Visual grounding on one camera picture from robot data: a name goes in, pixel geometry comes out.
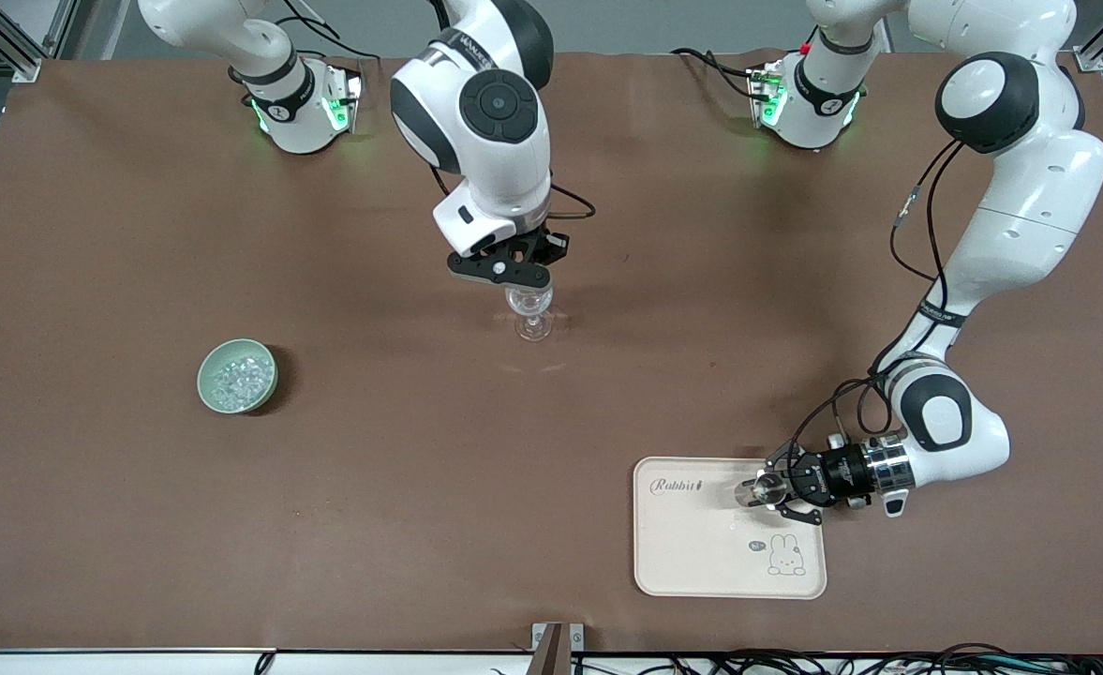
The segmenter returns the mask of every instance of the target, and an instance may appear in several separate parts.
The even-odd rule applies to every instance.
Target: floor
[[[662,53],[674,47],[708,47],[736,53],[753,47],[794,47],[812,26],[801,0],[531,0],[546,17],[560,52]],[[1069,44],[1103,22],[1103,0],[1077,0],[1077,34]],[[358,50],[383,56],[418,53],[437,33],[427,0],[310,0],[330,24]],[[285,17],[285,3],[270,3],[264,18]],[[895,51],[927,52],[933,46],[912,38],[903,14],[889,18]],[[313,34],[290,28],[302,50],[332,54]],[[83,60],[172,60],[205,57],[168,46],[150,33],[137,0],[96,0],[74,50]],[[11,84],[0,77],[0,115]]]

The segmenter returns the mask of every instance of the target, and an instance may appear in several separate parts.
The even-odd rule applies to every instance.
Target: brown table
[[[497,649],[572,620],[607,650],[1103,653],[1103,193],[1060,269],[953,353],[1009,464],[899,521],[831,518],[817,601],[632,580],[638,460],[775,447],[910,315],[924,283],[888,227],[944,144],[954,63],[881,57],[810,153],[696,64],[560,55],[556,180],[600,214],[564,226],[567,330],[538,345],[447,274],[396,64],[367,67],[362,135],[306,158],[216,61],[45,64],[0,125],[0,647]],[[1103,81],[1079,81],[1103,138]],[[949,171],[946,248],[988,175]],[[901,239],[927,259],[919,217]],[[265,415],[196,400],[235,336],[281,355]]]

